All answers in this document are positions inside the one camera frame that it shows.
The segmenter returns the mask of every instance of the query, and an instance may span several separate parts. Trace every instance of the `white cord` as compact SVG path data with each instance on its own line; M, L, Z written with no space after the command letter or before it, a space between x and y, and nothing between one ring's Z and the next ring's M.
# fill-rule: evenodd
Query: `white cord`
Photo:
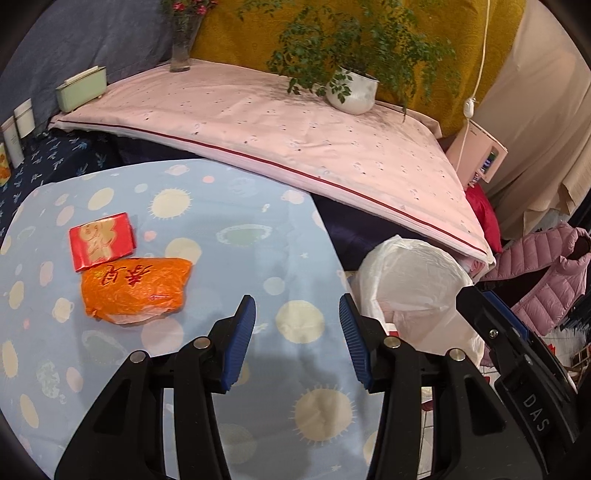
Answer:
M466 107L464 107L464 116L466 117L466 131L464 132L464 138L462 139L462 147L460 148L460 157L457 159L456 164L456 172L460 169L460 163L462 162L462 155L464 153L464 146L466 145L466 138L468 136L468 130L470 130L470 118L474 114L474 103L476 102L476 91L480 86L480 80L482 78L482 70L484 69L484 59L486 57L486 38L488 36L488 22L489 16L491 14L491 0L486 0L486 23L484 25L484 42L482 42L482 60L480 61L480 70L478 71L478 80L476 81L476 86L474 87L474 92L472 96L466 100L466 103L471 102L472 106L468 110L470 114L466 113Z

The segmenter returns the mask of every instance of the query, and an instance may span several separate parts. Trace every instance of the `beige curtain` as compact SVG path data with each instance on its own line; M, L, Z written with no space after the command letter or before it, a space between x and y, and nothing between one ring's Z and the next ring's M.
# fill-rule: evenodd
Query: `beige curtain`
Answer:
M488 185L503 238L550 209L571 215L591 187L591 72L568 34L528 0L515 43L474 120L509 154Z

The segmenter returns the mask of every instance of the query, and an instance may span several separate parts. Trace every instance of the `polka dot fabric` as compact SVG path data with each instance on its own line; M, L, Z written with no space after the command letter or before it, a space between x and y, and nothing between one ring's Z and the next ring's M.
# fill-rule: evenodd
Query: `polka dot fabric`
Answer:
M192 264L180 312L121 327L84 313L68 230L127 212L137 257ZM382 397L355 378L338 318L345 274L311 197L214 161L145 163L38 188L0 255L0 408L43 471L125 358L163 355L232 315L257 320L238 382L215 396L232 478L359 480ZM167 474L178 478L165 393Z

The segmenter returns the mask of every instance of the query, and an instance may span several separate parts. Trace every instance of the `red flowers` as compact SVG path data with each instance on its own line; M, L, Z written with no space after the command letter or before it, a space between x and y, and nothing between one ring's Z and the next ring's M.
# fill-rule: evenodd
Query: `red flowers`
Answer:
M216 0L174 0L173 11L183 15L205 15L216 5Z

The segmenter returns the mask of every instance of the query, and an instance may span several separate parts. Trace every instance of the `red envelope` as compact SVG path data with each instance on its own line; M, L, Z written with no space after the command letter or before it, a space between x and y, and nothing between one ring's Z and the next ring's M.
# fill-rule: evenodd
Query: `red envelope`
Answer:
M135 238L127 213L71 228L70 249L77 272L132 254Z

